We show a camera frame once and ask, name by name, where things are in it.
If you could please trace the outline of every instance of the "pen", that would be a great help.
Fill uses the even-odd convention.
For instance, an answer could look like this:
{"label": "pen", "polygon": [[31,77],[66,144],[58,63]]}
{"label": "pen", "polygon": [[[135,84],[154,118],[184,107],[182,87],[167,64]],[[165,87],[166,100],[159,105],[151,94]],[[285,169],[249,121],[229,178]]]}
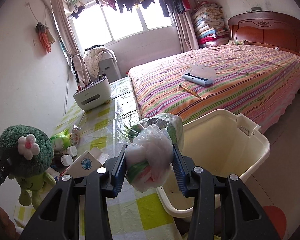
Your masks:
{"label": "pen", "polygon": [[194,95],[197,98],[201,98],[200,95],[192,90],[190,90],[189,88],[186,88],[185,86],[179,84],[179,87],[181,87],[182,89],[184,89],[185,91],[189,92],[190,94]]}

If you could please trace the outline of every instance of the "white flower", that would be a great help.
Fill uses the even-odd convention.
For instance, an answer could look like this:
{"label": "white flower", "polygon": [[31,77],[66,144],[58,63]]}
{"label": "white flower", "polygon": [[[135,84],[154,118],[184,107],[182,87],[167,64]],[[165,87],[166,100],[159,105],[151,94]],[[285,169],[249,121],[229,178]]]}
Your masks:
{"label": "white flower", "polygon": [[30,133],[27,137],[21,136],[18,140],[18,151],[26,160],[31,160],[33,155],[38,155],[40,147],[35,143],[35,136]]}

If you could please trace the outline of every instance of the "curtain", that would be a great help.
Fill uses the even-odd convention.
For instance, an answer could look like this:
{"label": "curtain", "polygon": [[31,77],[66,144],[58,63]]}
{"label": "curtain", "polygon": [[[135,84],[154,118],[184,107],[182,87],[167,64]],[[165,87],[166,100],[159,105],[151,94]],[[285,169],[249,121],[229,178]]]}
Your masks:
{"label": "curtain", "polygon": [[84,83],[88,84],[90,81],[89,73],[87,68],[84,65],[84,60],[80,53],[77,42],[75,41],[74,34],[68,22],[68,18],[66,17],[65,9],[63,7],[62,0],[50,0],[52,10],[54,13],[54,17],[58,24],[59,32],[61,38],[66,46],[66,49],[70,53],[72,57],[72,63],[74,66],[74,70],[78,74],[79,82],[84,81]]}
{"label": "curtain", "polygon": [[183,14],[174,13],[173,17],[179,34],[181,52],[199,49],[189,11]]}
{"label": "curtain", "polygon": [[[188,0],[192,9],[199,5],[198,0]],[[176,22],[178,35],[180,39],[181,52],[186,52],[193,49],[199,49],[198,41],[192,25],[190,12],[186,11],[183,14],[173,14]]]}

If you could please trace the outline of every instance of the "green plush toy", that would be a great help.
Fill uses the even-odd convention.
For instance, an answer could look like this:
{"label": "green plush toy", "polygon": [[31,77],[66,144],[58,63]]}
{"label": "green plush toy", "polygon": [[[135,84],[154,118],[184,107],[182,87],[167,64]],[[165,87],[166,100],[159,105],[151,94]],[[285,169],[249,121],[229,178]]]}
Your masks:
{"label": "green plush toy", "polygon": [[55,179],[46,172],[53,158],[49,137],[41,130],[26,126],[8,127],[0,136],[0,160],[12,158],[15,165],[9,175],[21,188],[19,202],[23,206],[40,205],[39,190],[44,183],[54,186]]}

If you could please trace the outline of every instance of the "yellow checkered tablecloth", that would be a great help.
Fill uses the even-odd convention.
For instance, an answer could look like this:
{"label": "yellow checkered tablecloth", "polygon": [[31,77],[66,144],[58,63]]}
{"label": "yellow checkered tablecloth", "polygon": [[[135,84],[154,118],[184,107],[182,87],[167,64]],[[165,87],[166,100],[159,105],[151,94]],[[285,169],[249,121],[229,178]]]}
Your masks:
{"label": "yellow checkered tablecloth", "polygon": [[[128,144],[128,128],[141,118],[129,77],[111,84],[112,94],[108,104],[84,112],[75,103],[63,117],[53,134],[82,128],[77,147],[78,155],[98,147],[109,157],[118,156],[123,144]],[[42,190],[42,196],[48,190]],[[182,240],[172,216],[164,210],[155,189],[144,193],[136,191],[125,179],[122,190],[115,199],[107,198],[111,233],[114,240]],[[14,219],[24,227],[34,213],[32,206],[15,207]],[[79,207],[79,237],[84,233],[84,196]]]}

